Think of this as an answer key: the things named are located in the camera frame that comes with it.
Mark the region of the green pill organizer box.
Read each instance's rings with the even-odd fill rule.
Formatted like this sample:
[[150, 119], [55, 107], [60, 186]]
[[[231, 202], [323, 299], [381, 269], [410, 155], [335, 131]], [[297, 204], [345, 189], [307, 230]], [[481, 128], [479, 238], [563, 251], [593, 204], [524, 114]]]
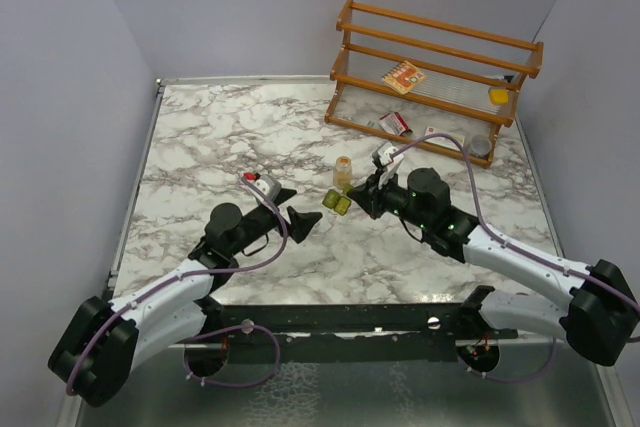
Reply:
[[340, 216], [345, 216], [352, 205], [352, 200], [348, 196], [352, 188], [351, 184], [346, 184], [341, 189], [330, 188], [322, 200], [322, 205]]

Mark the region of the clear pill bottle gold lid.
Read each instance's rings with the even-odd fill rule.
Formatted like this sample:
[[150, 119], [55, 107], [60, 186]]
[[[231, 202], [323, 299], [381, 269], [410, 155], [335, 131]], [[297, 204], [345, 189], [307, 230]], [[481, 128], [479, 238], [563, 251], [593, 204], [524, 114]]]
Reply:
[[352, 163], [346, 156], [340, 156], [334, 165], [333, 185], [338, 189], [343, 189], [352, 181]]

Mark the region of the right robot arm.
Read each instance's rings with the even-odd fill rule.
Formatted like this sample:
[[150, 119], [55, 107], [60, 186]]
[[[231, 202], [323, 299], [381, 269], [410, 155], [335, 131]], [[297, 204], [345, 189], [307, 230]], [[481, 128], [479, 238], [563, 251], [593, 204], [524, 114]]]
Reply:
[[449, 185], [432, 168], [412, 171], [406, 186], [382, 169], [352, 188], [349, 198], [371, 218], [385, 213], [420, 229], [420, 240], [443, 257], [483, 267], [535, 291], [535, 296], [491, 291], [459, 314], [461, 330], [481, 338], [493, 328], [559, 338], [603, 366], [618, 360], [639, 323], [639, 305], [621, 269], [593, 265], [531, 248], [455, 207]]

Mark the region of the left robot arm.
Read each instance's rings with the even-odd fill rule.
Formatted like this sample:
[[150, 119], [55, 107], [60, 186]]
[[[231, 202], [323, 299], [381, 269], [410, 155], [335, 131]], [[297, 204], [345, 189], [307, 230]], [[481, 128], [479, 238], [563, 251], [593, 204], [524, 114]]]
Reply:
[[68, 394], [102, 406], [139, 365], [170, 345], [214, 339], [221, 318], [205, 300], [239, 271], [237, 254], [271, 231], [300, 244], [322, 217], [292, 207], [281, 211], [293, 189], [270, 190], [263, 181], [249, 187], [256, 207], [243, 213], [233, 203], [217, 205], [196, 247], [172, 271], [132, 294], [91, 297], [78, 307], [47, 363]]

